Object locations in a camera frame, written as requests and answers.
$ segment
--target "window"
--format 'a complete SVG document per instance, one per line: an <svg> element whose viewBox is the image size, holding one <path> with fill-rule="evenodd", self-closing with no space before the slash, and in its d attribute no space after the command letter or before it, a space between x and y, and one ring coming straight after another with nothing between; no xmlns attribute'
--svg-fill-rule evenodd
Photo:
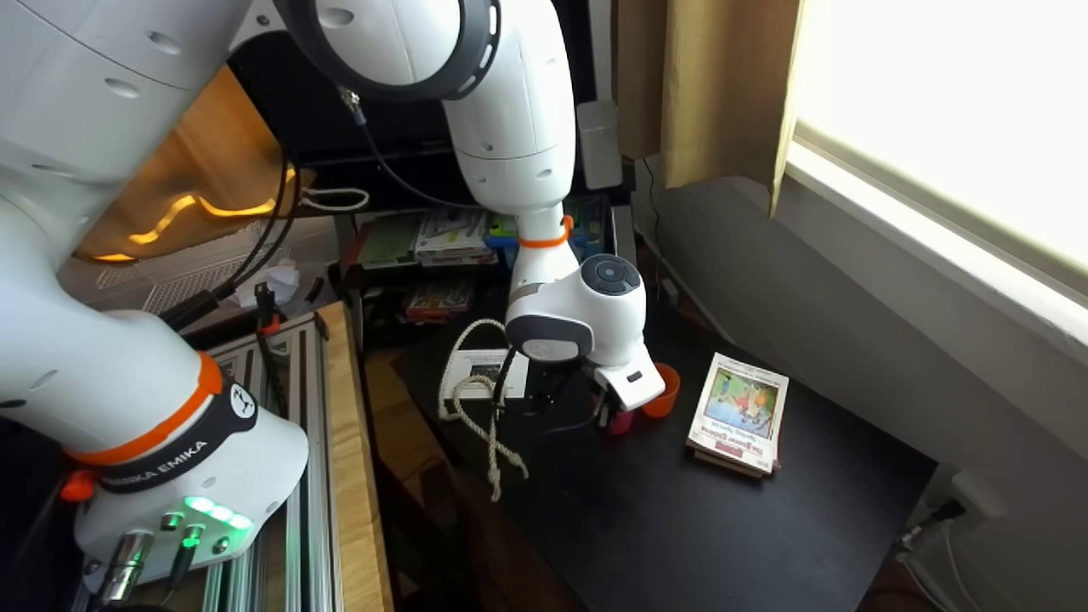
<svg viewBox="0 0 1088 612"><path fill-rule="evenodd" d="M1085 303L1085 25L1085 0L805 0L799 144Z"/></svg>

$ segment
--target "orange ring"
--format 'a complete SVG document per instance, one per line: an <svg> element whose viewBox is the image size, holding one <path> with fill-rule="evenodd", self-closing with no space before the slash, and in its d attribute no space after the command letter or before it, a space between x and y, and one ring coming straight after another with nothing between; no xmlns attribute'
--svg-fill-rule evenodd
<svg viewBox="0 0 1088 612"><path fill-rule="evenodd" d="M559 249L575 235L575 219L565 219L565 235L559 238L521 238L524 249Z"/></svg>
<svg viewBox="0 0 1088 612"><path fill-rule="evenodd" d="M125 465L147 453L153 453L157 445L162 445L181 424L187 424L203 404L208 398L226 390L226 373L219 371L219 365L202 353L202 373L196 373L196 388L189 390L189 398L167 416L159 424L147 430L144 435L111 445L107 453L86 453L86 457L72 457L82 465Z"/></svg>

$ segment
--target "wall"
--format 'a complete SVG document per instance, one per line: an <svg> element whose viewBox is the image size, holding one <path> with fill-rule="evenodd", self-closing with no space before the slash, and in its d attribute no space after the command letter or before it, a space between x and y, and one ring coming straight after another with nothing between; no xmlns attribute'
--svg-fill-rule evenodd
<svg viewBox="0 0 1088 612"><path fill-rule="evenodd" d="M812 195L663 195L640 166L640 235L733 344L958 472L990 522L918 548L958 608L1085 608L1088 371Z"/></svg>

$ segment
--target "black table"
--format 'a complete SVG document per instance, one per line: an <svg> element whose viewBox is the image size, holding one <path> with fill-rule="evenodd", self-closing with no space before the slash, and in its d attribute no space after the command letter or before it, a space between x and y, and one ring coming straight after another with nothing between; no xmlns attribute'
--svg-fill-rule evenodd
<svg viewBox="0 0 1088 612"><path fill-rule="evenodd" d="M533 470L504 499L516 529L596 612L858 608L936 463L799 381L775 479L759 488L690 463L685 432L710 351L737 351L671 311L652 317L650 347L688 381L685 412L655 432L565 430L588 412L586 385L565 385L549 412L509 410L507 435ZM441 357L412 371L431 412L425 378L434 381Z"/></svg>

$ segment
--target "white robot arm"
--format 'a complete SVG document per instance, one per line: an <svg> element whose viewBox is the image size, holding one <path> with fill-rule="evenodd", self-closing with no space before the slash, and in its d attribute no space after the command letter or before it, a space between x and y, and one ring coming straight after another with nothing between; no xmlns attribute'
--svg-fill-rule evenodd
<svg viewBox="0 0 1088 612"><path fill-rule="evenodd" d="M579 266L561 202L575 178L575 97L550 0L276 0L303 51L380 99L447 99L475 203L516 219L507 331L531 361L588 361L623 410L663 390L643 344L647 288L612 255Z"/></svg>
<svg viewBox="0 0 1088 612"><path fill-rule="evenodd" d="M203 523L195 569L240 554L306 470L306 435L147 313L96 313L53 270L222 70L249 0L0 0L0 410L98 470L76 542L147 546L147 581ZM561 197L575 106L549 0L276 0L340 87L447 99L459 166L521 226L509 334L526 357L596 365L627 410L663 390L647 292L614 260L579 266Z"/></svg>

